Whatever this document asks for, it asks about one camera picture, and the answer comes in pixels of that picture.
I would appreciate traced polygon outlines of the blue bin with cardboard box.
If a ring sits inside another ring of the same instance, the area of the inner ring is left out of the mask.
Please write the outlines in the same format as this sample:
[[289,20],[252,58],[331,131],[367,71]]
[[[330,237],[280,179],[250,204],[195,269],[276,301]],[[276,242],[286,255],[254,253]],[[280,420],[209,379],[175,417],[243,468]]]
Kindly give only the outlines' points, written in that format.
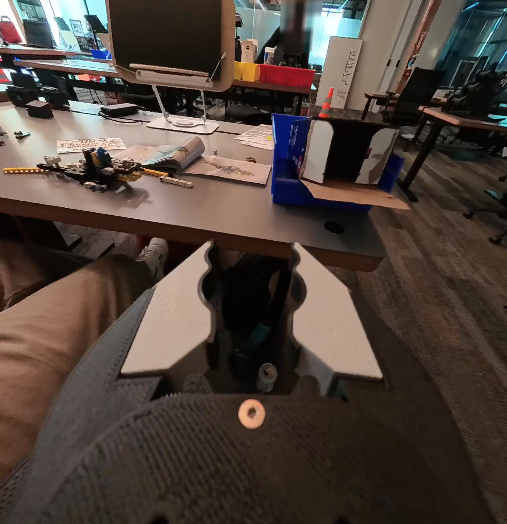
[[[306,118],[309,117],[297,117],[282,114],[272,115],[273,138],[275,144],[271,182],[273,202],[292,206],[326,207],[337,210],[368,213],[374,206],[360,206],[356,204],[329,202],[315,199],[309,193],[307,188],[297,180],[295,167],[289,160],[288,155],[290,127],[294,122]],[[386,179],[388,179],[388,182],[385,184],[386,189],[391,188],[393,190],[401,168],[403,167],[403,163],[404,159],[402,157],[394,152],[391,154],[386,170]]]

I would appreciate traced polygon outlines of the white sign board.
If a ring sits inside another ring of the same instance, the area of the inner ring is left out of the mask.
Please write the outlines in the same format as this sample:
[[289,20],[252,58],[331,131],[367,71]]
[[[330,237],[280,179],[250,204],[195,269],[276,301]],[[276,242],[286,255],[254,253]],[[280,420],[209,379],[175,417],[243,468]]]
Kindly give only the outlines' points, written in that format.
[[333,89],[330,106],[343,109],[355,76],[363,41],[358,38],[331,36],[329,39],[322,80]]

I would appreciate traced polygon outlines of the flat instruction booklet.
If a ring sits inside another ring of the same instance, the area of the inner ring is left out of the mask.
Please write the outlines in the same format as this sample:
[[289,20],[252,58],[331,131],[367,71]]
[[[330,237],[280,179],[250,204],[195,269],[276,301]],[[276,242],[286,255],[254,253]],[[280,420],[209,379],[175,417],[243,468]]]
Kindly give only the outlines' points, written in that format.
[[248,160],[233,160],[219,156],[200,156],[185,168],[181,174],[198,175],[249,184],[266,186],[272,165],[265,165]]

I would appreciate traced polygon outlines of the black power adapter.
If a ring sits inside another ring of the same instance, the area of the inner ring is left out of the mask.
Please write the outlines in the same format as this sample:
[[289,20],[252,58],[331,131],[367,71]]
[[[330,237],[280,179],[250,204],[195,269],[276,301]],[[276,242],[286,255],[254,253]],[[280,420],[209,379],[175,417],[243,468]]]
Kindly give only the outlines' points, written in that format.
[[140,107],[131,103],[120,103],[101,106],[99,114],[101,116],[110,118],[122,118],[126,116],[133,116],[139,113]]

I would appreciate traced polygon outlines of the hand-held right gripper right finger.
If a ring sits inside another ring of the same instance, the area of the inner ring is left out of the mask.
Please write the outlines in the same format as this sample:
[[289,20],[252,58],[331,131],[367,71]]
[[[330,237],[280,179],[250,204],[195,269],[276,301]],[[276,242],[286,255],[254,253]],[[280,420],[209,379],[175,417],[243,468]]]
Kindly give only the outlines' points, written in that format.
[[295,373],[314,378],[323,397],[332,396],[344,379],[383,382],[348,287],[301,244],[293,242],[291,250],[290,340],[296,349]]

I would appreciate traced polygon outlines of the long wooden desk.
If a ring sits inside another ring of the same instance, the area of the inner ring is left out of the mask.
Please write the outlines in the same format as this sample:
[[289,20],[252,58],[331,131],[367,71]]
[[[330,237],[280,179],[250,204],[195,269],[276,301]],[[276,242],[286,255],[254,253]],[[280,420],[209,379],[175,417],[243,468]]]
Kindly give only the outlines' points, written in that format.
[[77,56],[77,53],[72,50],[37,48],[12,44],[9,46],[0,46],[0,56],[2,55],[10,55],[18,58],[31,56],[38,59],[47,58],[58,60],[61,58]]
[[69,58],[63,60],[18,60],[16,64],[31,69],[58,71],[70,75],[91,75],[103,78],[121,78],[109,61]]

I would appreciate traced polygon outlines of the red storage bin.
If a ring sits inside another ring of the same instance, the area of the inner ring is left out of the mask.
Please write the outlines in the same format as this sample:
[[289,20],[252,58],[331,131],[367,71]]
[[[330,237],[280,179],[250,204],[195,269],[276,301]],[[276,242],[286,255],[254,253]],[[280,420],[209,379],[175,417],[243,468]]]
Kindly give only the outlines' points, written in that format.
[[316,71],[259,64],[259,82],[293,88],[311,88]]

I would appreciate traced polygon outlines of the lego model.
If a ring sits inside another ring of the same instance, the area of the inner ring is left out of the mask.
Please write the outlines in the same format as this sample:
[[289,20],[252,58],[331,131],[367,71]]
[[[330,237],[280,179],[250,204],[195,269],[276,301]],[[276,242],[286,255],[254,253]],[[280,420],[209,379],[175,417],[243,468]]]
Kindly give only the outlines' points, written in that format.
[[61,174],[91,191],[116,190],[125,183],[135,182],[144,175],[144,168],[132,159],[112,159],[104,148],[82,151],[83,158],[75,164],[61,165],[60,157],[44,157],[37,168]]

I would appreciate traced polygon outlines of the white sneaker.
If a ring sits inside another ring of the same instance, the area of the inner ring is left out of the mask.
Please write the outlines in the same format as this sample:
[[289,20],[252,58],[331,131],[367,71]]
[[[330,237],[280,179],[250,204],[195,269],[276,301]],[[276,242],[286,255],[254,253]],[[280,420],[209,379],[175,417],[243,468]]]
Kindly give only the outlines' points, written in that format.
[[165,239],[152,238],[135,261],[145,265],[156,282],[164,278],[165,264],[168,257],[168,242]]

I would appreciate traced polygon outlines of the black device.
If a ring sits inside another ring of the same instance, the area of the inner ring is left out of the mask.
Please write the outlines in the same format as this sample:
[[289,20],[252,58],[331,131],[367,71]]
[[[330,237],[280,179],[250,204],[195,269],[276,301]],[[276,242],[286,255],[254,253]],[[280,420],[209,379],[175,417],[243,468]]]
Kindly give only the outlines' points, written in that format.
[[10,102],[17,107],[26,107],[32,101],[39,100],[39,91],[31,88],[7,86],[6,94]]

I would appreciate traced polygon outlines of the red bag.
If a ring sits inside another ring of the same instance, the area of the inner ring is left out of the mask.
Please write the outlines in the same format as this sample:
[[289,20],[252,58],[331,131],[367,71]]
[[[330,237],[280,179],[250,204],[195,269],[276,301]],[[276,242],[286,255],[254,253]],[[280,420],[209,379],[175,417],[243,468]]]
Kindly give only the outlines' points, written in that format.
[[21,36],[8,16],[0,18],[0,44],[21,44]]

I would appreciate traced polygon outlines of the clear plastic bags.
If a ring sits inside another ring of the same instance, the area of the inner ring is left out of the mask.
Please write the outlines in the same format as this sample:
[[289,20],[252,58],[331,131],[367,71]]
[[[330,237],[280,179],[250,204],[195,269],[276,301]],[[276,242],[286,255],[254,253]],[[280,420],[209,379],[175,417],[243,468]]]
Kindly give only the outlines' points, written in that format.
[[253,127],[249,131],[238,135],[235,140],[239,143],[264,150],[274,150],[274,138],[272,125],[262,124]]

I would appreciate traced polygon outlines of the open cardboard box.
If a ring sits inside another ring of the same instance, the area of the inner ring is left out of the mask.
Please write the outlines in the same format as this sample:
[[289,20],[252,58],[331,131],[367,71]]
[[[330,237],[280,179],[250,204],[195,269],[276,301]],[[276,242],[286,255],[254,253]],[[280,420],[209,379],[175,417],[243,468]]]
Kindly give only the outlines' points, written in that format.
[[315,199],[408,210],[385,188],[398,136],[398,128],[384,123],[309,117],[291,125],[288,155]]

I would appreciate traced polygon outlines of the open instruction booklet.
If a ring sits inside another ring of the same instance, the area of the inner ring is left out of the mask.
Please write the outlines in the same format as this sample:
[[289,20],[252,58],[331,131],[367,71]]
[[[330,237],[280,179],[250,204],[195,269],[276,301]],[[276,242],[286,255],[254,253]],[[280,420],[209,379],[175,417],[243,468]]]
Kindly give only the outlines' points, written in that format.
[[113,160],[130,159],[144,168],[158,167],[160,169],[181,172],[197,161],[205,153],[201,138],[193,136],[179,146],[135,145],[112,155]]

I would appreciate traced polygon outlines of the black office chair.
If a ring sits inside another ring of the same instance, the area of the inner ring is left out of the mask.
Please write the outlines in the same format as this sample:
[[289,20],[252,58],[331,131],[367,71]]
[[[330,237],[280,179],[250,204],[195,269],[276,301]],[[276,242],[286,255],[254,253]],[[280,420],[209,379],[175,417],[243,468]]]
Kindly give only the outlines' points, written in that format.
[[415,68],[392,110],[386,106],[382,112],[383,121],[395,127],[417,125],[422,116],[419,107],[430,104],[444,75],[443,70]]

